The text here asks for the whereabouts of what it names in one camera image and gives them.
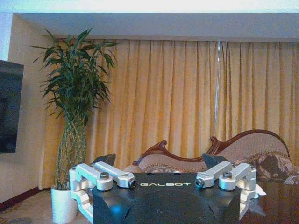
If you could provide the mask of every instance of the potted plant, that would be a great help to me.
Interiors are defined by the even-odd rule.
[[[49,47],[33,46],[44,50],[42,68],[54,68],[42,85],[43,97],[50,95],[47,108],[54,104],[59,108],[57,117],[65,117],[65,127],[58,147],[54,185],[51,188],[53,221],[56,223],[66,223],[75,218],[77,210],[73,212],[74,217],[60,220],[57,214],[54,214],[56,208],[53,203],[62,198],[64,191],[71,200],[70,203],[77,209],[76,201],[70,197],[69,169],[85,161],[85,126],[91,109],[98,100],[109,101],[109,89],[102,75],[107,75],[107,71],[114,67],[114,56],[110,50],[104,51],[104,48],[117,43],[104,41],[95,44],[87,39],[91,30],[85,30],[77,38],[69,35],[61,41],[47,30],[53,44]],[[103,59],[107,69],[99,64],[99,58]],[[53,198],[56,191],[59,191],[58,198]],[[71,207],[71,204],[65,205],[66,199],[63,200],[63,207]],[[67,217],[61,209],[58,208],[60,216]]]

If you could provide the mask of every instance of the wooden table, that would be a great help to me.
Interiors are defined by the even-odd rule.
[[[266,196],[258,202],[266,216],[248,210],[241,224],[299,224],[299,185],[259,182]]]

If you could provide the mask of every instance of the sofa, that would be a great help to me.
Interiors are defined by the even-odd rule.
[[[249,130],[227,141],[211,137],[207,154],[225,157],[235,165],[249,163],[257,169],[257,180],[288,184],[299,183],[299,169],[294,166],[289,150],[280,136],[267,130]],[[163,140],[146,150],[126,172],[200,172],[206,170],[202,157],[183,158],[166,149]]]

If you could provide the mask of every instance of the baseboard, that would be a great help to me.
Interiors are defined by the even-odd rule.
[[[7,201],[0,203],[0,211],[3,211],[11,206],[14,206],[15,204],[17,204],[21,201],[24,201],[25,199],[37,194],[38,192],[40,192],[40,190],[38,189],[38,187],[35,187],[35,188],[30,189],[20,195],[17,195],[13,198],[8,199]]]

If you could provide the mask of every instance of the white pot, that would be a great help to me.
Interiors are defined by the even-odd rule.
[[[69,223],[76,218],[77,201],[71,198],[69,190],[55,190],[51,187],[52,218],[54,223]]]

